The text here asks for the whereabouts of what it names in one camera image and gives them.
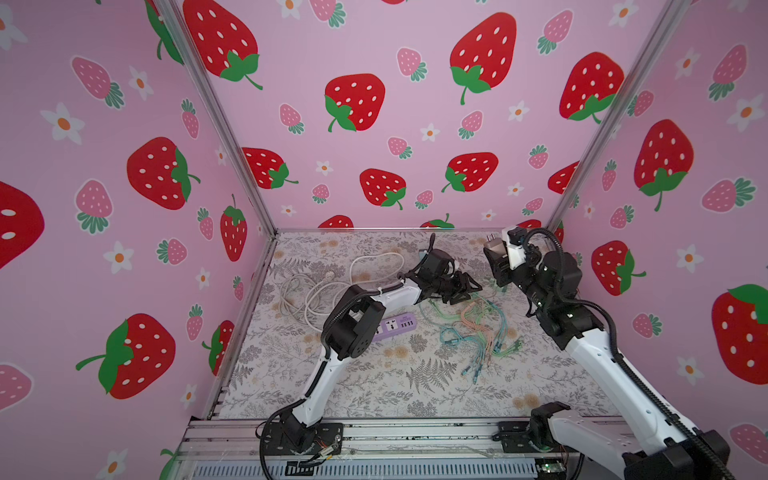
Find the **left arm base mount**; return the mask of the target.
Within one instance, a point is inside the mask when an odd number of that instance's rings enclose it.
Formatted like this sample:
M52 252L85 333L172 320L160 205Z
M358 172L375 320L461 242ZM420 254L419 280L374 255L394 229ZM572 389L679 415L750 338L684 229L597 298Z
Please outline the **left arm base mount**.
M343 443L343 423L319 423L308 429L274 422L265 425L260 447L266 456L336 455Z

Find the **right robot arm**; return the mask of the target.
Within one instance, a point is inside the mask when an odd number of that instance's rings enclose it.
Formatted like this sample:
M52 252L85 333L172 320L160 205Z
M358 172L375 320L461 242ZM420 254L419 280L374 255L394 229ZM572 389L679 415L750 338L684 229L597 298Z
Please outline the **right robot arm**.
M539 451L570 447L622 479L731 479L730 447L683 415L620 352L615 322L577 296L581 271L556 236L515 227L489 236L483 252L500 286L515 286L557 347L576 360L631 433L588 420L563 402L532 410L526 436Z

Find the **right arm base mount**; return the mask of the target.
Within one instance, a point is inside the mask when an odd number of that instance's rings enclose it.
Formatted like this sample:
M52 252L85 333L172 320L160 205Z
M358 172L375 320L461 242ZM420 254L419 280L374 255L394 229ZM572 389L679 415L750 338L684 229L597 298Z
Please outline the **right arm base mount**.
M549 454L564 453L567 448L558 443L547 427L537 421L502 421L491 439L499 442L505 453Z

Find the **pink charger plug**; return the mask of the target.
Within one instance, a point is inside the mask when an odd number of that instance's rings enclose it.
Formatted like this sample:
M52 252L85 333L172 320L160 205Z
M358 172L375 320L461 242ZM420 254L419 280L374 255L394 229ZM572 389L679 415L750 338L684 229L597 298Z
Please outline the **pink charger plug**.
M490 262L502 259L507 254L505 242L501 238L489 235L484 244L484 253Z

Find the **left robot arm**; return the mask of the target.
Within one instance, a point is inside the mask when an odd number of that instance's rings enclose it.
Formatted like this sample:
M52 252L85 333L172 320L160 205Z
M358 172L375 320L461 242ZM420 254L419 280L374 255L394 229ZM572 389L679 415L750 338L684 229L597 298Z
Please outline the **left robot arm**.
M430 248L417 265L400 273L394 283L366 290L358 284L347 288L328 315L321 332L321 351L300 398L276 414L287 440L298 449L313 442L327 401L351 360L371 345L387 311L401 310L425 300L455 305L482 290L454 259Z

